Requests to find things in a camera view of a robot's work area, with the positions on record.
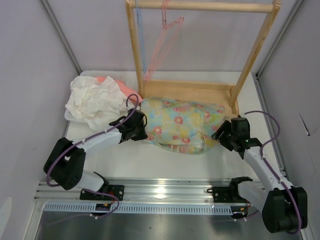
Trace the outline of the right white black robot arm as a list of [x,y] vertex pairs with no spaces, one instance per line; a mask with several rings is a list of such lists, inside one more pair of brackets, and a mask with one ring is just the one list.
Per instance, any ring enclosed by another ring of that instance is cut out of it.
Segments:
[[308,225],[308,195],[275,170],[263,154],[263,144],[250,136],[250,124],[244,117],[222,123],[212,135],[221,146],[239,154],[254,170],[263,187],[248,176],[232,178],[227,187],[212,187],[215,203],[252,204],[262,216],[270,233],[297,233]]

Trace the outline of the blue wire hanger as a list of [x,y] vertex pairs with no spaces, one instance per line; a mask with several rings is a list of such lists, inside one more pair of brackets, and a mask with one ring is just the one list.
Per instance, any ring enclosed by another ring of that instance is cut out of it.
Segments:
[[141,61],[142,61],[142,75],[143,80],[146,81],[147,73],[147,62],[146,62],[146,52],[145,52],[145,43],[144,43],[144,29],[143,29],[143,19],[141,9],[138,6],[139,1],[135,1],[136,6],[136,21],[137,21],[137,31],[140,45]]

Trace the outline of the floral yellow skirt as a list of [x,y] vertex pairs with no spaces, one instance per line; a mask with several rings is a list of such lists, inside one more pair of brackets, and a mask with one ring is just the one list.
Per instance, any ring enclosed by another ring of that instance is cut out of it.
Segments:
[[166,150],[197,155],[212,149],[212,135],[226,117],[223,105],[168,98],[145,98],[147,143]]

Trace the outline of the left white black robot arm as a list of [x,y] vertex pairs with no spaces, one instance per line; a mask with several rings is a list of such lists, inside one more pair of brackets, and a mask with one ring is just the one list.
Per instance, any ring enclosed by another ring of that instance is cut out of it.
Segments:
[[109,124],[110,128],[95,133],[79,141],[60,138],[50,153],[43,171],[47,182],[53,179],[56,184],[50,187],[62,187],[64,190],[80,188],[89,190],[97,200],[108,196],[107,180],[96,172],[85,170],[85,161],[108,147],[123,142],[147,139],[145,127],[147,117],[140,111],[130,109],[127,116]]

